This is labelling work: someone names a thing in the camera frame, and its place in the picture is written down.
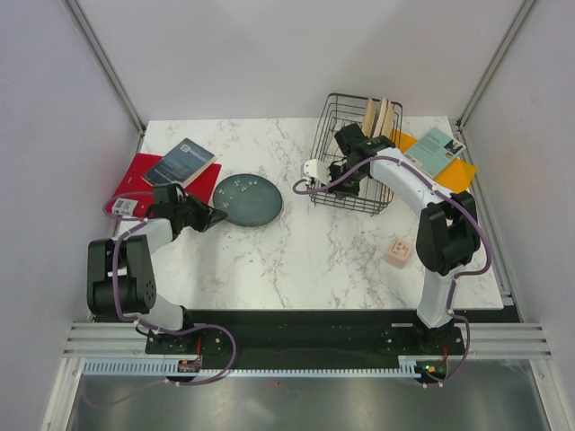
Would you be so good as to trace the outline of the dark teal ceramic plate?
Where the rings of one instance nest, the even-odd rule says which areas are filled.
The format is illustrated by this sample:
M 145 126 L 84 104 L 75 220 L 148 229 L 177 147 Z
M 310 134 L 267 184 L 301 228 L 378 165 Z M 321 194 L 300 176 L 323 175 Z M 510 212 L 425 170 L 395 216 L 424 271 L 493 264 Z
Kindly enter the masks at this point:
M 279 189 L 262 176 L 241 173 L 221 180 L 212 203 L 226 212 L 226 221 L 241 227 L 261 227 L 276 219 L 283 207 Z

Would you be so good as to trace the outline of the beige and blue plate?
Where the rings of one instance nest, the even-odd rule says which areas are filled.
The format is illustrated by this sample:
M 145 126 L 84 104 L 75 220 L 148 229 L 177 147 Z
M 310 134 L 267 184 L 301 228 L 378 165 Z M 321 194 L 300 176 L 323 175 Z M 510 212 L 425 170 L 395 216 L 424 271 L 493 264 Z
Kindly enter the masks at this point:
M 382 134 L 382 128 L 383 128 L 384 123 L 385 123 L 385 117 L 386 117 L 386 112 L 387 112 L 387 105 L 388 105 L 388 100 L 385 97 L 382 97 L 381 101 L 380 101 L 379 112 L 377 114 L 377 119 L 376 119 L 376 123 L 374 126 L 372 137 L 378 137 Z

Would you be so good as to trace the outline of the beige bird plate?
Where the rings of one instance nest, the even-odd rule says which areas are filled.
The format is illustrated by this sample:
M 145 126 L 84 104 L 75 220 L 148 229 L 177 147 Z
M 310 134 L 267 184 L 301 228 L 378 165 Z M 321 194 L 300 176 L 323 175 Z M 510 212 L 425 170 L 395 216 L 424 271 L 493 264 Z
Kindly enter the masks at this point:
M 385 119 L 382 126 L 382 135 L 390 138 L 394 128 L 394 105 L 391 101 L 387 101 Z
M 372 129 L 374 126 L 375 116 L 376 116 L 376 102 L 372 98 L 368 98 L 364 117 L 361 123 L 361 131 L 367 137 L 372 136 Z

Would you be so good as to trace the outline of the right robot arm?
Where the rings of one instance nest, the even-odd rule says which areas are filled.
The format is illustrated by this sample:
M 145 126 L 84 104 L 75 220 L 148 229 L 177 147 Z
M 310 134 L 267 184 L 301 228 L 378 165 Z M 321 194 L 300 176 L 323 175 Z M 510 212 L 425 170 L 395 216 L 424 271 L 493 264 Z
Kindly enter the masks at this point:
M 417 307 L 422 324 L 411 331 L 411 342 L 421 353 L 432 353 L 444 342 L 440 327 L 452 320 L 453 277 L 480 248 L 475 201 L 466 191 L 456 194 L 439 185 L 390 139 L 369 138 L 356 123 L 334 138 L 343 159 L 329 166 L 336 183 L 330 193 L 356 197 L 360 182 L 369 178 L 385 184 L 420 217 L 415 249 L 425 268 Z

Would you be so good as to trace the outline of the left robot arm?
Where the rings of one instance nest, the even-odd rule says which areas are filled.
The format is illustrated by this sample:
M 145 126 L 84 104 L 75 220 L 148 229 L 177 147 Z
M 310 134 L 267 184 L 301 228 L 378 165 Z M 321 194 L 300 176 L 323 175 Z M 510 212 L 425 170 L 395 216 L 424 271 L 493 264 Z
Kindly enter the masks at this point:
M 178 353 L 190 352 L 197 331 L 184 323 L 182 306 L 157 292 L 152 256 L 190 228 L 204 233 L 227 219 L 182 185 L 154 186 L 152 204 L 136 225 L 115 238 L 90 242 L 87 256 L 87 306 L 93 317 L 105 321 L 140 323 L 166 333 L 166 343 Z

